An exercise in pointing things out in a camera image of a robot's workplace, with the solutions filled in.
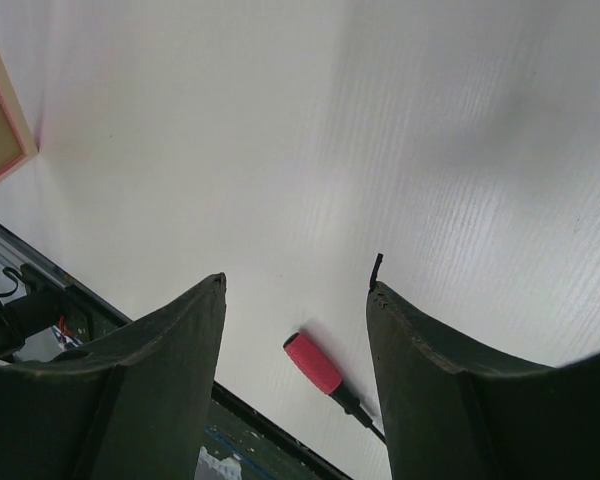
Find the red handled screwdriver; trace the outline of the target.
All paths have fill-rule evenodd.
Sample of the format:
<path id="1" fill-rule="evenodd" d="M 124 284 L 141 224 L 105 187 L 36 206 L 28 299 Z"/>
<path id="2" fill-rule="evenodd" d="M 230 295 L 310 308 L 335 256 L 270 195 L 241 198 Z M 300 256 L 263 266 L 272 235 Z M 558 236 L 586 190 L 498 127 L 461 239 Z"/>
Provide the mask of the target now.
<path id="1" fill-rule="evenodd" d="M 319 391 L 386 444 L 384 434 L 365 411 L 360 399 L 347 386 L 340 370 L 309 336 L 300 331 L 295 332 L 283 343 L 283 350 Z"/>

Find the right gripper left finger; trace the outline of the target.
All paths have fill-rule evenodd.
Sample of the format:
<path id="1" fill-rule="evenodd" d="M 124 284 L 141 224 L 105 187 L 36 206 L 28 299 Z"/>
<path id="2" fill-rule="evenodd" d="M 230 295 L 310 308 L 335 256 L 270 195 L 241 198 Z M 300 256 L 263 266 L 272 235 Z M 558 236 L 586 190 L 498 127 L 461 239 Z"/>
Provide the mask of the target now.
<path id="1" fill-rule="evenodd" d="M 49 362 L 0 366 L 0 479 L 191 479 L 226 277 Z"/>

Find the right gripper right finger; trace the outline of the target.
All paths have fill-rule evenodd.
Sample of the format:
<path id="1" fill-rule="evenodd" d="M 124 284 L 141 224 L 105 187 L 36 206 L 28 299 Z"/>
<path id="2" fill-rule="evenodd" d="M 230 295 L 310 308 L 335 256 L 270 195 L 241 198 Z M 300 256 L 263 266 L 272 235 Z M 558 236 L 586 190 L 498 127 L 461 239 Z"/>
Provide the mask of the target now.
<path id="1" fill-rule="evenodd" d="M 600 479 L 600 353 L 562 367 L 489 347 L 377 277 L 367 332 L 396 479 Z"/>

